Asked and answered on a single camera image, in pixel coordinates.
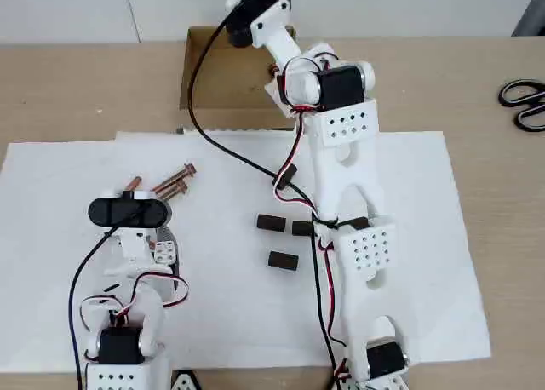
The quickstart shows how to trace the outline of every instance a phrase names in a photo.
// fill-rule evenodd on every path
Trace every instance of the black scissor handle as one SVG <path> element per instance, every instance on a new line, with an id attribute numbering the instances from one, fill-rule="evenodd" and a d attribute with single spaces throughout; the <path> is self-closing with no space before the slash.
<path id="1" fill-rule="evenodd" d="M 506 94 L 509 90 L 514 88 L 532 88 L 535 90 L 533 94 L 521 96 L 516 99 L 508 99 Z M 498 102 L 505 107 L 515 107 L 521 105 L 535 106 L 539 104 L 540 100 L 545 101 L 545 83 L 533 80 L 533 79 L 518 79 L 505 85 L 497 96 Z"/>
<path id="2" fill-rule="evenodd" d="M 526 118 L 540 112 L 545 112 L 545 103 L 536 103 L 534 106 L 517 113 L 513 122 L 517 128 L 524 130 L 524 132 L 545 132 L 545 124 L 529 125 L 525 123 Z"/>

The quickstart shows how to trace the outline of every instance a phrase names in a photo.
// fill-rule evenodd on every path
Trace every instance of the perforated plate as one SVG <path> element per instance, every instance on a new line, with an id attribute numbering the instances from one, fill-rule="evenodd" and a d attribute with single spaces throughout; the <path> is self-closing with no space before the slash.
<path id="1" fill-rule="evenodd" d="M 87 383 L 87 390 L 147 390 L 152 385 L 145 364 L 90 364 Z"/>
<path id="2" fill-rule="evenodd" d="M 378 116 L 374 99 L 321 112 L 315 118 L 320 119 L 324 146 L 343 145 L 378 134 Z"/>
<path id="3" fill-rule="evenodd" d="M 342 390 L 409 390 L 399 374 L 380 377 L 359 385 L 352 379 L 341 382 Z"/>
<path id="4" fill-rule="evenodd" d="M 336 247 L 351 266 L 371 280 L 379 269 L 390 267 L 395 261 L 395 224 L 382 221 L 381 225 L 341 235 Z"/>
<path id="5" fill-rule="evenodd" d="M 159 241 L 156 243 L 153 258 L 157 264 L 172 265 L 176 263 L 174 241 Z"/>

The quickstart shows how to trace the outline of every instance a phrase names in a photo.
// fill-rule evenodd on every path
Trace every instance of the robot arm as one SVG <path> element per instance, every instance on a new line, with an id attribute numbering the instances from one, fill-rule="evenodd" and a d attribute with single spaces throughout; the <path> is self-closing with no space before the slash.
<path id="1" fill-rule="evenodd" d="M 345 227 L 316 227 L 322 242 L 333 243 L 343 278 L 341 320 L 353 378 L 343 386 L 402 389 L 406 354 L 415 354 L 407 339 L 415 324 L 395 266 L 395 223 L 387 215 L 377 174 L 378 115 L 369 97 L 373 68 L 339 60 L 325 43 L 302 52 L 286 31 L 290 0 L 228 0 L 227 9 L 231 43 L 265 46 L 276 60 L 279 73 L 266 90 L 286 117 L 293 110 L 306 112 L 320 220 L 338 221 L 342 195 L 351 186 L 364 200 L 359 217 L 344 221 Z M 340 160 L 342 148 L 348 156 Z M 381 319 L 393 335 L 377 337 Z"/>

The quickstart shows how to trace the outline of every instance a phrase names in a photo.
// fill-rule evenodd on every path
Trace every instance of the copper screw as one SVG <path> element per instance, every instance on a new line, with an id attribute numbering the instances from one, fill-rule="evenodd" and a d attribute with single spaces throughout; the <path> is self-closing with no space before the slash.
<path id="1" fill-rule="evenodd" d="M 127 192 L 133 192 L 142 183 L 142 178 L 137 175 L 125 188 Z"/>
<path id="2" fill-rule="evenodd" d="M 186 177 L 193 177 L 193 175 L 197 173 L 195 170 L 195 166 L 192 164 L 186 164 L 184 165 L 184 169 L 176 173 L 175 175 L 170 176 L 167 180 L 163 181 L 158 186 L 155 186 L 152 191 L 154 191 L 157 195 L 161 194 L 164 190 L 170 189 L 177 181 L 183 180 Z"/>
<path id="3" fill-rule="evenodd" d="M 177 196 L 180 193 L 185 194 L 186 191 L 187 184 L 183 180 L 178 180 L 172 186 L 163 189 L 161 193 L 158 194 L 158 198 L 163 201 L 169 201 L 172 197 Z"/>

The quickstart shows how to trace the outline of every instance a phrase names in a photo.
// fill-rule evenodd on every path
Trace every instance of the cable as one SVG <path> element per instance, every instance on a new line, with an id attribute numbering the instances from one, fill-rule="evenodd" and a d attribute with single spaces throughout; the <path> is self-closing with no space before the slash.
<path id="1" fill-rule="evenodd" d="M 206 57 L 206 55 L 210 51 L 210 48 L 212 47 L 212 44 L 214 43 L 215 39 L 218 37 L 218 35 L 220 35 L 220 32 L 225 27 L 225 24 L 227 23 L 227 17 L 217 26 L 215 31 L 212 33 L 212 35 L 210 36 L 208 42 L 204 46 L 203 52 L 198 57 L 197 63 L 195 64 L 195 69 L 192 72 L 191 79 L 189 81 L 189 85 L 188 85 L 188 88 L 187 88 L 187 111 L 189 112 L 189 117 L 190 117 L 190 119 L 192 121 L 193 126 L 197 130 L 197 132 L 199 132 L 199 134 L 201 134 L 201 136 L 203 136 L 203 138 L 205 140 L 207 140 L 212 146 L 217 147 L 218 149 L 220 149 L 223 152 L 227 153 L 229 156 L 234 157 L 234 158 L 240 160 L 241 162 L 248 164 L 249 166 L 253 167 L 254 169 L 257 169 L 260 172 L 262 172 L 263 174 L 268 175 L 269 177 L 272 177 L 274 179 L 276 177 L 276 175 L 271 170 L 260 166 L 258 163 L 255 163 L 252 160 L 250 160 L 250 159 L 248 159 L 248 158 L 246 158 L 244 156 L 241 156 L 240 154 L 238 154 L 238 153 L 232 151 L 231 149 L 223 146 L 222 144 L 218 143 L 217 141 L 212 139 L 210 136 L 208 136 L 204 132 L 203 128 L 201 128 L 201 126 L 198 124 L 198 121 L 197 121 L 197 119 L 195 117 L 195 112 L 193 110 L 193 90 L 194 90 L 194 86 L 195 86 L 195 81 L 197 80 L 198 71 L 200 70 L 201 65 L 203 64 L 204 58 Z M 314 208 L 314 204 L 311 201 L 311 199 L 299 187 L 295 186 L 291 182 L 288 182 L 288 186 L 292 190 L 294 190 L 297 194 L 299 194 L 301 196 L 301 200 L 305 201 L 306 203 L 309 204 L 309 206 Z M 313 223 L 314 223 L 314 220 L 316 218 L 318 218 L 318 217 L 313 213 L 313 216 L 312 216 Z M 315 239 L 315 236 L 314 236 L 314 232 L 312 233 L 312 236 L 311 236 L 311 243 L 312 243 L 311 248 L 312 248 L 312 253 L 313 253 L 314 282 L 315 282 L 315 285 L 316 285 L 318 319 L 319 319 L 319 323 L 320 323 L 320 329 L 322 330 L 322 334 L 324 336 L 325 346 L 327 347 L 327 351 L 328 351 L 328 354 L 330 356 L 331 365 L 333 366 L 333 368 L 335 368 L 336 367 L 335 355 L 333 354 L 333 350 L 331 348 L 330 338 L 327 336 L 327 331 L 325 330 L 324 315 L 322 314 L 322 301 L 321 301 L 319 272 L 318 272 L 318 257 L 316 255 L 316 239 Z M 339 385 L 338 382 L 336 383 L 335 377 L 333 375 L 331 375 L 328 389 L 331 389 L 334 384 L 336 384 L 337 390 L 341 390 L 341 386 Z"/>
<path id="2" fill-rule="evenodd" d="M 119 306 L 118 310 L 123 309 L 123 303 L 121 303 L 121 301 L 115 295 L 92 295 L 82 299 L 82 301 L 79 303 L 79 317 L 82 320 L 83 327 L 88 332 L 90 332 L 91 329 L 89 328 L 89 326 L 85 322 L 85 318 L 83 317 L 83 304 L 87 301 L 100 301 L 100 304 L 103 304 L 109 301 L 115 301 L 115 303 Z"/>
<path id="3" fill-rule="evenodd" d="M 129 313 L 130 308 L 135 304 L 136 287 L 137 287 L 138 283 L 143 278 L 149 278 L 149 277 L 172 279 L 172 280 L 174 280 L 176 282 L 181 282 L 186 286 L 186 293 L 181 298 L 178 298 L 175 301 L 170 301 L 170 302 L 164 303 L 163 307 L 165 307 L 165 308 L 175 307 L 176 305 L 180 305 L 189 296 L 189 284 L 186 282 L 186 280 L 184 278 L 178 277 L 177 275 L 172 275 L 170 273 L 164 273 L 164 272 L 154 272 L 154 271 L 143 272 L 136 278 L 135 283 L 133 284 L 133 291 L 132 291 L 132 294 L 131 294 L 131 297 L 130 297 L 130 303 L 126 307 L 121 309 L 121 311 L 119 311 L 119 313 L 116 315 L 116 319 L 121 318 L 123 316 L 126 316 Z"/>
<path id="4" fill-rule="evenodd" d="M 283 203 L 299 203 L 306 205 L 315 215 L 317 214 L 316 210 L 312 205 L 309 205 L 307 201 L 303 200 L 302 198 L 284 198 L 280 195 L 280 191 L 278 189 L 278 184 L 280 180 L 282 180 L 282 177 L 284 176 L 284 173 L 286 170 L 291 166 L 291 162 L 293 162 L 295 155 L 297 154 L 297 148 L 299 147 L 299 143 L 301 141 L 301 137 L 303 134 L 303 112 L 299 112 L 299 116 L 297 118 L 296 122 L 296 135 L 295 140 L 293 142 L 293 146 L 291 147 L 290 154 L 282 164 L 280 170 L 276 174 L 276 180 L 274 181 L 274 184 L 272 186 L 272 195 L 279 201 Z"/>
<path id="5" fill-rule="evenodd" d="M 276 174 L 273 173 L 271 170 L 264 168 L 263 166 L 260 166 L 258 163 L 250 160 L 249 158 L 246 158 L 244 156 L 241 156 L 240 154 L 234 152 L 233 150 L 223 146 L 222 144 L 218 143 L 214 139 L 212 139 L 210 136 L 204 132 L 203 128 L 201 128 L 200 124 L 198 124 L 197 119 L 195 118 L 195 112 L 193 111 L 193 90 L 195 87 L 195 81 L 197 80 L 198 71 L 201 68 L 201 65 L 203 64 L 204 58 L 210 51 L 210 48 L 212 47 L 212 44 L 214 43 L 215 39 L 220 35 L 221 30 L 225 27 L 225 24 L 227 22 L 227 17 L 218 25 L 218 27 L 215 29 L 215 31 L 212 33 L 212 35 L 209 38 L 209 41 L 204 46 L 203 52 L 198 57 L 197 63 L 195 64 L 195 69 L 192 72 L 191 79 L 189 80 L 189 85 L 187 88 L 187 111 L 189 112 L 189 117 L 192 121 L 193 126 L 195 126 L 195 129 L 205 140 L 207 140 L 212 146 L 217 147 L 221 151 L 227 153 L 229 156 L 234 157 L 238 160 L 240 160 L 243 163 L 248 164 L 249 166 L 253 167 L 254 169 L 259 170 L 265 175 L 268 175 L 269 177 L 272 177 L 273 179 L 276 177 Z M 301 196 L 301 199 L 304 200 L 309 204 L 309 206 L 314 208 L 314 204 L 312 200 L 296 185 L 294 185 L 291 182 L 288 182 L 287 184 L 292 190 L 294 190 L 299 196 Z"/>
<path id="6" fill-rule="evenodd" d="M 315 105 L 309 105 L 309 104 L 306 104 L 306 105 L 293 105 L 290 102 L 290 99 L 288 97 L 288 90 L 286 88 L 286 76 L 287 76 L 286 72 L 288 71 L 288 65 L 293 60 L 307 60 L 307 61 L 311 62 L 314 66 L 316 66 L 316 69 L 317 69 L 316 72 L 320 72 L 322 70 L 322 68 L 320 68 L 319 65 L 316 62 L 314 62 L 313 60 L 311 60 L 310 58 L 294 57 L 294 58 L 291 58 L 290 60 L 288 60 L 288 62 L 286 62 L 286 65 L 284 65 L 284 69 L 282 70 L 282 74 L 281 74 L 281 77 L 282 77 L 282 88 L 281 89 L 284 91 L 284 98 L 285 98 L 286 102 L 288 103 L 288 105 L 291 106 L 292 111 L 295 111 L 295 112 L 314 112 L 314 111 L 317 111 L 319 109 L 319 101 Z"/>
<path id="7" fill-rule="evenodd" d="M 327 353 L 330 355 L 331 365 L 333 366 L 333 369 L 335 369 L 337 366 L 337 363 L 335 361 L 335 354 L 333 354 L 333 348 L 331 347 L 330 338 L 328 337 L 327 330 L 325 329 L 324 313 L 322 311 L 322 290 L 320 288 L 320 275 L 318 271 L 318 256 L 316 255 L 316 234 L 314 233 L 314 221 L 313 221 L 313 232 L 311 233 L 310 239 L 311 239 L 312 251 L 313 251 L 313 270 L 314 270 L 314 282 L 316 285 L 318 320 L 320 322 L 320 329 L 322 330 L 322 335 L 324 336 L 325 346 L 327 347 Z M 341 385 L 339 384 L 338 381 L 336 381 L 336 378 L 334 375 L 331 375 L 330 382 L 328 383 L 327 388 L 331 389 L 334 383 L 336 384 L 337 390 L 341 390 Z"/>
<path id="8" fill-rule="evenodd" d="M 327 272 L 327 279 L 330 287 L 330 320 L 327 323 L 327 334 L 332 341 L 346 347 L 347 344 L 344 341 L 336 339 L 331 335 L 331 329 L 333 328 L 333 322 L 335 320 L 335 284 L 333 281 L 333 272 L 331 271 L 329 254 L 330 251 L 333 249 L 333 243 L 329 243 L 327 247 L 323 247 L 319 240 L 318 248 L 324 252 L 325 271 Z"/>
<path id="9" fill-rule="evenodd" d="M 79 275 L 82 273 L 82 270 L 85 268 L 89 260 L 93 257 L 96 251 L 115 233 L 120 226 L 113 227 L 110 231 L 104 233 L 104 236 L 100 239 L 98 243 L 93 247 L 93 249 L 83 258 L 83 261 L 77 267 L 74 278 L 70 285 L 70 293 L 68 294 L 68 326 L 70 327 L 70 337 L 72 339 L 72 350 L 74 351 L 74 361 L 76 362 L 76 375 L 77 375 L 77 390 L 83 390 L 83 379 L 82 379 L 82 368 L 79 363 L 79 351 L 77 349 L 77 339 L 76 331 L 74 330 L 74 317 L 73 312 L 73 302 L 74 302 L 74 291 L 76 290 L 76 283 L 79 279 Z"/>

